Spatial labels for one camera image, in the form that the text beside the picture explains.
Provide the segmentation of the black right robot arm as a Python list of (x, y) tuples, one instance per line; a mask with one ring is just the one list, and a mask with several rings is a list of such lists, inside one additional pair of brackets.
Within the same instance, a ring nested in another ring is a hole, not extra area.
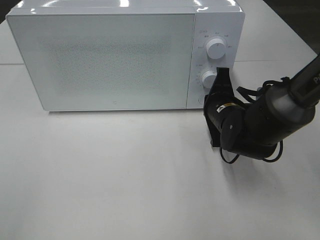
[(283, 140), (308, 125), (320, 101), (320, 58), (317, 56), (294, 77), (267, 80), (258, 90), (239, 86), (236, 98), (230, 70), (217, 69), (217, 76), (204, 98), (203, 115), (210, 144), (220, 152), (276, 162), (283, 153)]

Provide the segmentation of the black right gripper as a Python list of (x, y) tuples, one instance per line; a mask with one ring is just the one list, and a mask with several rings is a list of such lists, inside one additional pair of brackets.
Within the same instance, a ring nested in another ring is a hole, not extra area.
[(240, 101), (235, 98), (230, 69), (217, 67), (212, 88), (204, 98), (203, 114), (210, 134), (212, 147), (221, 146), (221, 132), (225, 119), (231, 111), (240, 109)]

